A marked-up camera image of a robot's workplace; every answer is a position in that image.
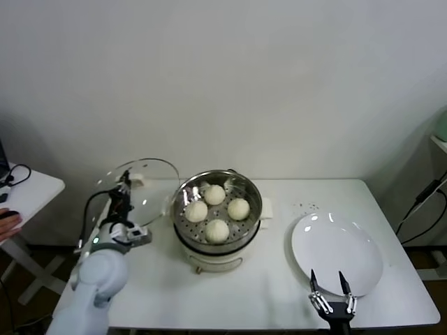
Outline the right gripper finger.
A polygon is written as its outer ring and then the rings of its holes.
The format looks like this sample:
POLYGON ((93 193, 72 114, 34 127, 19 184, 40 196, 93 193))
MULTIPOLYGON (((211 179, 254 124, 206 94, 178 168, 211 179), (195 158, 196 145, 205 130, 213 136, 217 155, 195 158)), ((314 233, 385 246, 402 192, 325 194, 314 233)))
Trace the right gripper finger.
POLYGON ((357 307, 357 297, 352 294, 349 282, 345 279, 341 271, 339 272, 339 280, 342 287, 342 292, 346 297, 346 312, 355 313, 357 307))
POLYGON ((311 292, 308 296, 312 306, 318 313, 332 313, 332 307, 328 301, 321 294, 318 286, 318 281, 313 269, 311 269, 311 277, 309 281, 311 292))

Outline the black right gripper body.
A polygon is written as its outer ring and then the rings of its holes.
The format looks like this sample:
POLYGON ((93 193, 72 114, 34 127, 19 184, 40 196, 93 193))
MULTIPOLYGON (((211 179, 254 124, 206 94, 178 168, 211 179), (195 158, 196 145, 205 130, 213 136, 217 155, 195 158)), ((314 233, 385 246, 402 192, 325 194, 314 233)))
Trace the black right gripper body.
POLYGON ((347 305, 344 302, 332 302, 330 306, 333 312, 326 313, 323 309, 319 311, 319 316, 329 324, 329 334, 352 335, 350 322, 354 314, 347 312, 347 305))

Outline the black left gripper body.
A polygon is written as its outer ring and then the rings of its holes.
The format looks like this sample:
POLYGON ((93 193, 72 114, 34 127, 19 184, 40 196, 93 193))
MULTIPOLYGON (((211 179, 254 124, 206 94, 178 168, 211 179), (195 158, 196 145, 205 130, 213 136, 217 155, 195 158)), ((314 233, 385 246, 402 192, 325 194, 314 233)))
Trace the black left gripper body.
POLYGON ((112 223, 128 223, 129 212, 133 209, 131 205, 131 195, 126 192, 125 198, 112 198, 112 191, 110 192, 110 219, 112 223))

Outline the bare human hand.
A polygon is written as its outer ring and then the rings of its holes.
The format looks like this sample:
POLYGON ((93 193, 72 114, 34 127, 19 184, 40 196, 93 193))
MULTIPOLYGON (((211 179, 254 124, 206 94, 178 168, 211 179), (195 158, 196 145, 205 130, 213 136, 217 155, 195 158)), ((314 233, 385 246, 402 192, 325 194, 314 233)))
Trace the bare human hand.
POLYGON ((0 242, 20 232, 22 217, 17 211, 9 208, 0 209, 0 242))

